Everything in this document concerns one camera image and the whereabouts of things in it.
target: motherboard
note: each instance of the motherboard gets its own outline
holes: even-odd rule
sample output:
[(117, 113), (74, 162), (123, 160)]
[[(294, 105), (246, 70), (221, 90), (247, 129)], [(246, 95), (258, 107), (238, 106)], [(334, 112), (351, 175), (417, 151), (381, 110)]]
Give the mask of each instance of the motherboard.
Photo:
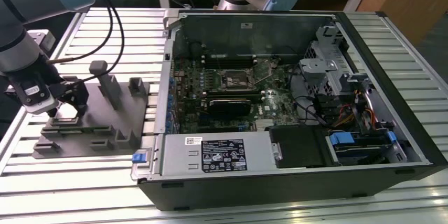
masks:
[(217, 56), (210, 62), (175, 63), (181, 133), (265, 131), (299, 123), (287, 89), (294, 65), (273, 57), (230, 64)]

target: metal bracket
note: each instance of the metal bracket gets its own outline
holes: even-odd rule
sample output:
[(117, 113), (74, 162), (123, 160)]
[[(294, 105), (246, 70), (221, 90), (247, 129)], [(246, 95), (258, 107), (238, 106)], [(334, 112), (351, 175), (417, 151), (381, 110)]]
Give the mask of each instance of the metal bracket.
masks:
[(169, 29), (169, 26), (181, 19), (179, 9), (167, 9), (163, 16), (163, 27)]

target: red wire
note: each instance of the red wire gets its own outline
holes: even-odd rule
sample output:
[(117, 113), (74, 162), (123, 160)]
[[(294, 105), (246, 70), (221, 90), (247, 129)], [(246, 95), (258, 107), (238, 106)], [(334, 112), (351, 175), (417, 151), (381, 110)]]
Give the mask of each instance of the red wire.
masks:
[(345, 111), (345, 108), (346, 108), (346, 107), (350, 107), (350, 106), (351, 106), (350, 104), (346, 104), (346, 105), (342, 106), (342, 109), (341, 109), (341, 111), (339, 111), (339, 120), (341, 120), (342, 117), (343, 117), (343, 111)]

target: barcode label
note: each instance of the barcode label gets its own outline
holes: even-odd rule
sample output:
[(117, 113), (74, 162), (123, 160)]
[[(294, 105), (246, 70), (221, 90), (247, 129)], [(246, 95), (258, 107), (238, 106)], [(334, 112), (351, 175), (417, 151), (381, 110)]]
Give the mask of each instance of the barcode label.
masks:
[(189, 136), (186, 138), (186, 145), (202, 144), (202, 141), (203, 141), (202, 136)]

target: white label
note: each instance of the white label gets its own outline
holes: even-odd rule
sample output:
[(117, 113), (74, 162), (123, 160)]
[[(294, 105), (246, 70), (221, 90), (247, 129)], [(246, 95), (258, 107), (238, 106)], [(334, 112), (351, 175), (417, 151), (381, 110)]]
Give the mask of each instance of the white label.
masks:
[(242, 23), (242, 29), (253, 29), (254, 23)]
[(39, 93), (39, 91), (41, 91), (39, 86), (34, 86), (34, 87), (26, 89), (26, 94), (27, 94), (27, 95), (33, 95), (33, 94)]
[(186, 137), (186, 145), (202, 144), (202, 136), (189, 136)]

